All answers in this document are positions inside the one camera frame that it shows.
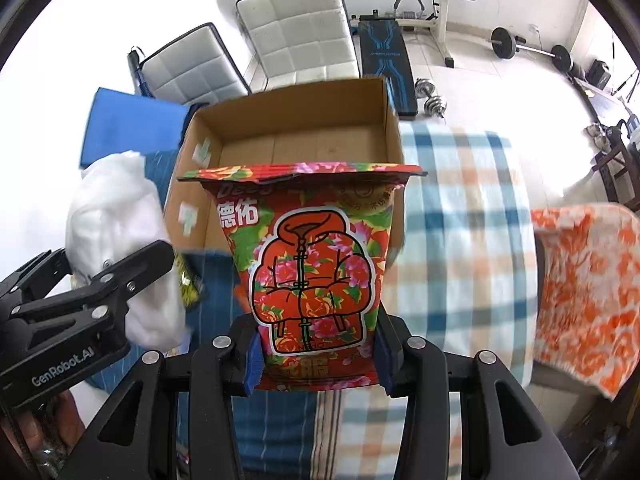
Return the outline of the person left hand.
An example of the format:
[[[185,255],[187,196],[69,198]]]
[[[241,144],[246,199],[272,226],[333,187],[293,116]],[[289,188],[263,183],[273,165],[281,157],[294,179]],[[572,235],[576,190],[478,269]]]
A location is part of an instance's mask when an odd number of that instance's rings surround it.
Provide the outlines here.
[[[33,412],[1,399],[1,478],[57,479],[84,431],[70,390]]]

